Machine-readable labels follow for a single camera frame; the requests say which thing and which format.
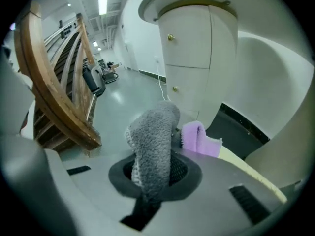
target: brass knob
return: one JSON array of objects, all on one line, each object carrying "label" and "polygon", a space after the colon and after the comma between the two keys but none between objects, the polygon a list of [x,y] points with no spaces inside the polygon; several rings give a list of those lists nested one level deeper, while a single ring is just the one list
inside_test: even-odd
[{"label": "brass knob", "polygon": [[168,41],[173,41],[175,39],[175,37],[172,34],[169,34],[167,36]]}]

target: pipe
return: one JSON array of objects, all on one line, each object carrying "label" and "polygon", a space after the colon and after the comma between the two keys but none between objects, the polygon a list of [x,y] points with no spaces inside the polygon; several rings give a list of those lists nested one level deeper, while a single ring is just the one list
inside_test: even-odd
[{"label": "pipe", "polygon": [[112,28],[109,29],[109,48],[111,47],[111,42],[112,42]]},{"label": "pipe", "polygon": [[111,33],[110,33],[110,45],[109,45],[109,47],[110,47],[110,49],[112,49],[112,45],[113,45],[113,40],[112,40],[112,38],[113,38],[113,32],[114,32],[114,28],[112,28],[112,30],[111,30]]},{"label": "pipe", "polygon": [[114,36],[115,36],[116,30],[117,30],[117,28],[114,28],[114,29],[113,29],[113,34],[112,34],[113,41],[112,41],[112,43],[111,43],[111,44],[112,44],[111,49],[113,49],[113,47],[114,47],[114,40],[115,40]]},{"label": "pipe", "polygon": [[103,16],[100,17],[101,27],[102,27],[102,33],[104,33],[104,20]]},{"label": "pipe", "polygon": [[101,31],[100,19],[101,19],[101,16],[97,17],[96,18],[96,23],[97,23],[98,29]]},{"label": "pipe", "polygon": [[108,34],[109,28],[106,27],[106,38],[107,38],[107,48],[109,49],[109,34]]}]

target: ceiling light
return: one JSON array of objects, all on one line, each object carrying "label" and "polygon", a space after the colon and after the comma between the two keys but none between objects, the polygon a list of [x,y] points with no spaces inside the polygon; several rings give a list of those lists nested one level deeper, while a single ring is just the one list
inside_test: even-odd
[{"label": "ceiling light", "polygon": [[15,30],[15,23],[10,25],[10,30]]},{"label": "ceiling light", "polygon": [[98,0],[98,12],[104,15],[107,12],[107,0]]}]

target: gray towel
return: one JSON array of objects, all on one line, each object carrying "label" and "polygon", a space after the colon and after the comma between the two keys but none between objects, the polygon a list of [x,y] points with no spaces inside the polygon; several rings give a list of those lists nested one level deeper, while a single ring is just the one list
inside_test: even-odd
[{"label": "gray towel", "polygon": [[179,109],[170,101],[162,101],[126,130],[127,142],[136,154],[131,180],[141,187],[144,201],[158,200],[168,186],[172,134],[176,133],[179,118]]}]

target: black vent slot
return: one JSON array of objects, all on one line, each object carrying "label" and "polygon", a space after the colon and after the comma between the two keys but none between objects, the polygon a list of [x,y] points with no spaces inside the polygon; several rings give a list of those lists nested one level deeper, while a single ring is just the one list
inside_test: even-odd
[{"label": "black vent slot", "polygon": [[230,188],[230,192],[254,225],[270,215],[262,203],[243,185]]},{"label": "black vent slot", "polygon": [[88,171],[90,169],[91,168],[89,166],[84,165],[84,166],[81,166],[81,167],[69,169],[69,170],[67,170],[67,172],[71,176],[71,175],[75,175],[75,174],[78,174],[78,173],[81,173],[81,172],[84,172],[84,171]]}]

